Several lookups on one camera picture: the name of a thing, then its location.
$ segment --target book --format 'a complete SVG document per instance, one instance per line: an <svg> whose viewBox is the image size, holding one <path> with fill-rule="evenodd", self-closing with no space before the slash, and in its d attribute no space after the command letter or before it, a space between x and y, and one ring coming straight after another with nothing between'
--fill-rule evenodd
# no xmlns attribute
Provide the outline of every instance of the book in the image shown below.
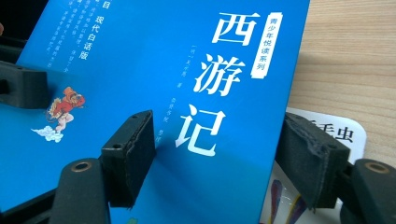
<svg viewBox="0 0 396 224"><path fill-rule="evenodd" d="M0 105L0 206L56 188L151 109L157 156L113 223L258 223L308 5L49 1L17 64L48 72L52 103Z"/></svg>

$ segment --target illustration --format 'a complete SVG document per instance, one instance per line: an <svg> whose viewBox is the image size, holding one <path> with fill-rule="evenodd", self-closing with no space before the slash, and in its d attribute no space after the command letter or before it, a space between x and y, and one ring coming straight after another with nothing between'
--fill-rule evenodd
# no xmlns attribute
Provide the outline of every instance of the illustration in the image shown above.
<svg viewBox="0 0 396 224"><path fill-rule="evenodd" d="M283 188L285 188L280 180L274 179L271 185L271 214L266 224L275 223L276 215L281 203ZM301 195L298 195L294 202L290 204L288 219L285 224L295 224L303 212L306 210L307 205Z"/></svg>
<svg viewBox="0 0 396 224"><path fill-rule="evenodd" d="M40 136L46 138L47 141L55 141L59 143L64 135L61 133L67 126L67 123L73 121L74 116L71 114L75 108L83 108L85 104L85 98L83 95L74 91L71 87L64 89L64 97L56 98L49 110L46 111L46 119L49 123L57 122L55 129L52 129L49 125L40 130L34 130L33 132L38 133Z"/></svg>

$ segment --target monkey king illustration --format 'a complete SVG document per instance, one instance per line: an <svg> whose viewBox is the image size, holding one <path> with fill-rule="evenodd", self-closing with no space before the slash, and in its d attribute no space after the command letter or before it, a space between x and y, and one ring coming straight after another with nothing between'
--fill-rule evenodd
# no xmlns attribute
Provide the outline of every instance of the monkey king illustration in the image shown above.
<svg viewBox="0 0 396 224"><path fill-rule="evenodd" d="M85 98L83 95L77 93L71 87L65 88L62 100L61 98L56 98L46 113L48 122L58 121L55 129L53 130L50 126L46 126L44 129L32 129L32 131L45 137L47 141L53 140L59 143L64 137L61 131L66 128L67 123L74 119L74 116L71 114L72 110L74 108L83 108L84 104Z"/></svg>

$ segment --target screw hole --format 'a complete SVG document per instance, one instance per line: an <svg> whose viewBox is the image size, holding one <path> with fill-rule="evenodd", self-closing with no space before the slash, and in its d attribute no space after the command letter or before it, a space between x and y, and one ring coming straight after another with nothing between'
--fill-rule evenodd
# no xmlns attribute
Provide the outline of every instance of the screw hole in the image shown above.
<svg viewBox="0 0 396 224"><path fill-rule="evenodd" d="M82 161L75 166L72 167L73 172L83 172L86 170L89 170L91 168L92 164L87 161Z"/></svg>
<svg viewBox="0 0 396 224"><path fill-rule="evenodd" d="M364 165L366 166L367 169L379 174L389 173L389 169L387 167L376 162L366 162Z"/></svg>

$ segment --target black plastic part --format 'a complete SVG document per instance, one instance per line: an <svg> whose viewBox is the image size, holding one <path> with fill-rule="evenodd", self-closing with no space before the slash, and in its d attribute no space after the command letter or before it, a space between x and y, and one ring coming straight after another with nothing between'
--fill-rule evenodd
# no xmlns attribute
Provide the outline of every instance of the black plastic part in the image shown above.
<svg viewBox="0 0 396 224"><path fill-rule="evenodd" d="M380 161L355 162L351 183L367 223L396 223L396 170Z"/></svg>
<svg viewBox="0 0 396 224"><path fill-rule="evenodd" d="M341 220L346 219L342 223L364 223L363 212L359 204L358 195L352 186L351 174L354 166L350 163L342 173L337 174L334 190L338 198L343 201L343 209L340 213Z"/></svg>
<svg viewBox="0 0 396 224"><path fill-rule="evenodd" d="M0 36L0 61L16 63L23 47L23 41Z"/></svg>
<svg viewBox="0 0 396 224"><path fill-rule="evenodd" d="M0 216L1 224L44 224L50 220L55 189L7 210Z"/></svg>
<svg viewBox="0 0 396 224"><path fill-rule="evenodd" d="M110 206L134 205L155 154L152 112L129 117L102 147Z"/></svg>
<svg viewBox="0 0 396 224"><path fill-rule="evenodd" d="M50 95L46 72L0 61L0 80L7 82L7 91L0 94L0 103L27 109L49 106Z"/></svg>
<svg viewBox="0 0 396 224"><path fill-rule="evenodd" d="M110 223L99 160L84 159L64 167L49 223Z"/></svg>
<svg viewBox="0 0 396 224"><path fill-rule="evenodd" d="M0 79L0 94L9 94L8 82L5 79Z"/></svg>
<svg viewBox="0 0 396 224"><path fill-rule="evenodd" d="M349 150L309 120L287 113L276 161L308 208L334 208L334 181L347 167Z"/></svg>

